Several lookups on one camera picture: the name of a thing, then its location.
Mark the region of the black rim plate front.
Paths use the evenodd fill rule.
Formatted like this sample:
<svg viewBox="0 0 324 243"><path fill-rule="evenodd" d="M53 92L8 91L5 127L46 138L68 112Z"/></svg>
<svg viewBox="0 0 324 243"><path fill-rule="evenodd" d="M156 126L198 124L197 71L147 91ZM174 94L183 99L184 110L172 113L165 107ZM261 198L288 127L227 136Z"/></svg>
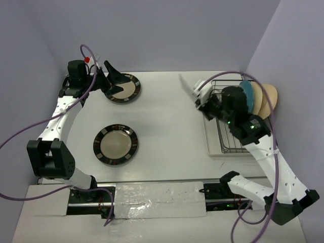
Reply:
<svg viewBox="0 0 324 243"><path fill-rule="evenodd" d="M121 166L137 153L139 140L136 132L123 124L102 128L93 142L95 157L109 166Z"/></svg>

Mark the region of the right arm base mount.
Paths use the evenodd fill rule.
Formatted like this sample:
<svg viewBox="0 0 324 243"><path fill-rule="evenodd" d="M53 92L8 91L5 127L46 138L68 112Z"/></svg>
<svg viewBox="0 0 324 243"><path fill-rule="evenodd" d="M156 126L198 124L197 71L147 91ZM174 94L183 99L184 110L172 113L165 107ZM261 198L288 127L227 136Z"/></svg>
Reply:
<svg viewBox="0 0 324 243"><path fill-rule="evenodd" d="M233 211L240 206L245 209L249 203L246 197L232 193L223 183L204 183L199 192L205 196L207 212Z"/></svg>

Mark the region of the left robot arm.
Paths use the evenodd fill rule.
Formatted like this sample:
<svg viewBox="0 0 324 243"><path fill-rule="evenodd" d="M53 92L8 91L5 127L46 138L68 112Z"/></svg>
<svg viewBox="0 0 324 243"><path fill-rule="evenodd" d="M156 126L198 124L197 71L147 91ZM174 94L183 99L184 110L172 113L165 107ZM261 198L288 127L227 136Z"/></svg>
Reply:
<svg viewBox="0 0 324 243"><path fill-rule="evenodd" d="M97 63L91 70L84 60L70 61L52 117L45 122L47 126L39 137L27 143L27 153L37 177L79 189L81 196L89 202L98 198L99 189L93 176L76 167L75 159L66 146L69 132L91 91L101 90L111 98L124 90L122 84L138 84L135 76L120 73L108 61L104 61L104 66L107 74Z"/></svg>

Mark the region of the teal scalloped plate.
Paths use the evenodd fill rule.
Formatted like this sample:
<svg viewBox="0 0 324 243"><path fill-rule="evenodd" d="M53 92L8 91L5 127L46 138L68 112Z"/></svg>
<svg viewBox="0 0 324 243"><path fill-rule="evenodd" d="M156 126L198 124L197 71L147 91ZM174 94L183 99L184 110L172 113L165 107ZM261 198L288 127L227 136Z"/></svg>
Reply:
<svg viewBox="0 0 324 243"><path fill-rule="evenodd" d="M248 106L248 112L252 113L253 107L254 107L254 90L253 87L248 80L242 80L239 83L239 86L243 89L246 98L247 98L247 106Z"/></svg>

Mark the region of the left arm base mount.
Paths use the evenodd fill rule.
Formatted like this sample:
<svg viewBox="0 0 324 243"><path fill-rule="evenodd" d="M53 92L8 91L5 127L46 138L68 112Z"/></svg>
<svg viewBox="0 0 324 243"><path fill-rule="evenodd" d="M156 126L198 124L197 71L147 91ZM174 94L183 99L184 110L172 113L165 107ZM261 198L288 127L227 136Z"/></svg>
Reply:
<svg viewBox="0 0 324 243"><path fill-rule="evenodd" d="M81 192L71 189L66 215L100 215L107 219L110 208L111 198L104 190Z"/></svg>

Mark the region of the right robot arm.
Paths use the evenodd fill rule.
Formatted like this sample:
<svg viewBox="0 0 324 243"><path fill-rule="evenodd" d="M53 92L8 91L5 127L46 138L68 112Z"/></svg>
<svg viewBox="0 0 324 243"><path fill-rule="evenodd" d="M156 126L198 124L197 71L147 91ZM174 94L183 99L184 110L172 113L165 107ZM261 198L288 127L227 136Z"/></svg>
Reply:
<svg viewBox="0 0 324 243"><path fill-rule="evenodd" d="M197 109L208 120L216 118L227 123L230 133L254 157L271 183L271 187L265 187L231 171L220 178L224 197L239 194L252 200L278 225L288 223L319 200L317 191L308 189L293 173L265 121L249 112L241 87L225 87L220 96L206 88L193 92Z"/></svg>

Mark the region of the red and teal floral plate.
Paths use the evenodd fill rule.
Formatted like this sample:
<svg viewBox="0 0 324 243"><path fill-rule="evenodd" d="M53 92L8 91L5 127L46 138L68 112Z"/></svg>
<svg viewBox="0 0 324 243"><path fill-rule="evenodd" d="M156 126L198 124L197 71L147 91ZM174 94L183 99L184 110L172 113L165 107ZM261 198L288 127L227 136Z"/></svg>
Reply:
<svg viewBox="0 0 324 243"><path fill-rule="evenodd" d="M190 87L190 85L187 83L187 81L183 78L183 76L181 74L179 74L178 77L179 77L179 81L180 81L181 87L184 90L184 92L187 94L187 96L190 99L194 99L192 87Z"/></svg>

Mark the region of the beige bird plate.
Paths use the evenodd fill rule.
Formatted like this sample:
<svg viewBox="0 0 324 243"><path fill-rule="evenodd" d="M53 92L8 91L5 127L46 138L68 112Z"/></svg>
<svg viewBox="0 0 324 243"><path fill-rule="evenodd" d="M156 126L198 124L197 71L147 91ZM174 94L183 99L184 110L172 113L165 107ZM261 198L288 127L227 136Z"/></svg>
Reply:
<svg viewBox="0 0 324 243"><path fill-rule="evenodd" d="M275 88L275 86L273 86L271 84L264 84L263 87L268 95L272 109L274 109L277 104L277 100L278 100L277 89ZM260 116L262 119L266 119L270 116L271 109L269 106L268 99L265 96L265 93L262 92L262 95L263 95L262 104L261 104L261 108L259 110L258 116Z"/></svg>
<svg viewBox="0 0 324 243"><path fill-rule="evenodd" d="M262 106L263 92L262 92L262 89L258 83L251 81L251 86L253 88L253 95L254 95L252 114L257 115L261 109L261 106Z"/></svg>

